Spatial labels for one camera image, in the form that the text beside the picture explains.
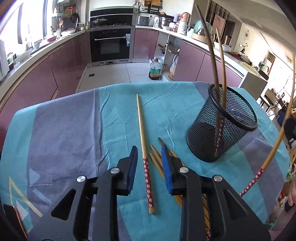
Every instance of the built-in oven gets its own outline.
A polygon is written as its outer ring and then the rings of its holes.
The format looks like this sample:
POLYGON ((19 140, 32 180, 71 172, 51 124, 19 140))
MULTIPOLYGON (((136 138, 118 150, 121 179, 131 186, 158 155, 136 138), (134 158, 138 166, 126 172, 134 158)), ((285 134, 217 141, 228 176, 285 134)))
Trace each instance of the built-in oven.
POLYGON ((134 36, 134 26, 91 29, 89 32, 90 65, 132 62, 134 36))

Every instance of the mesh cup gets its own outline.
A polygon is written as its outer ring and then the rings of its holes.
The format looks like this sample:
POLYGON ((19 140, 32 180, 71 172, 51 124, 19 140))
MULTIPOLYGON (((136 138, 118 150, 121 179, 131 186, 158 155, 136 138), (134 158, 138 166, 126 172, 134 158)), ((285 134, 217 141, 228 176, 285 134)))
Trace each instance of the mesh cup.
POLYGON ((258 127, 257 116, 244 97, 227 87, 224 109, 222 85, 219 87, 219 95, 218 103, 215 87, 211 85, 209 97, 186 135, 191 152, 206 162, 216 161, 248 131, 258 127))

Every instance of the plastic bag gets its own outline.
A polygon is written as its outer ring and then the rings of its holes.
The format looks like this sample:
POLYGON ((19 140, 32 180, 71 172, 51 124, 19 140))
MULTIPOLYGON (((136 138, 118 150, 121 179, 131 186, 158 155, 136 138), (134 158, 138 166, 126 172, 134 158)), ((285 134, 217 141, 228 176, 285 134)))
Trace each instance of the plastic bag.
POLYGON ((178 58, 179 56, 174 60, 171 68, 170 68, 170 79, 172 79, 174 77, 174 74, 175 74, 175 70, 176 70, 176 66, 177 66, 177 62, 178 62, 178 58))

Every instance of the teal tablecloth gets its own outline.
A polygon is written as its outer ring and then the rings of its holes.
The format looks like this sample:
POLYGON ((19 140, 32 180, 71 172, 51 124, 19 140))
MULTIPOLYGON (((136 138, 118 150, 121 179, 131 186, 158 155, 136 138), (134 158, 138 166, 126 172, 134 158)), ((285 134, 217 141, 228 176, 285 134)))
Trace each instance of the teal tablecloth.
MULTIPOLYGON (((278 136, 256 101, 236 88, 254 108, 259 127, 218 161, 197 159, 185 136, 208 96, 208 86, 202 82, 111 85, 18 111, 0 162, 2 203, 17 206, 30 230, 72 180, 102 174, 136 145, 139 161, 133 190, 128 197, 118 197, 120 240, 178 240, 181 207, 168 194, 153 164, 155 214, 148 213, 136 94, 143 105, 147 144, 160 150, 157 137, 161 137, 189 168, 207 177, 223 176, 238 193, 257 173, 278 136)), ((289 155, 282 142, 267 171, 244 196, 262 222, 274 207, 288 166, 289 155)))

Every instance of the metal screw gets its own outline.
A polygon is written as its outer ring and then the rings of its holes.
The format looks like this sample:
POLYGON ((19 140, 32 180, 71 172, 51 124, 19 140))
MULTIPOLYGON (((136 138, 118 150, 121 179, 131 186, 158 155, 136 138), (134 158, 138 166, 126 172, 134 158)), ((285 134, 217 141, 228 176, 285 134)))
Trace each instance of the metal screw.
POLYGON ((180 168, 180 172, 181 173, 187 173, 189 170, 188 170, 188 168, 187 167, 181 167, 180 168))
POLYGON ((86 179, 85 176, 79 176, 76 180, 77 180, 77 182, 82 183, 85 181, 85 179, 86 179))
POLYGON ((110 172, 111 172, 112 174, 116 174, 116 173, 119 173, 119 171, 120 171, 119 168, 114 167, 114 168, 111 169, 110 172))
POLYGON ((216 182, 221 182, 223 180, 223 178, 221 176, 219 176, 219 175, 216 175, 216 176, 214 176, 214 180, 216 182))

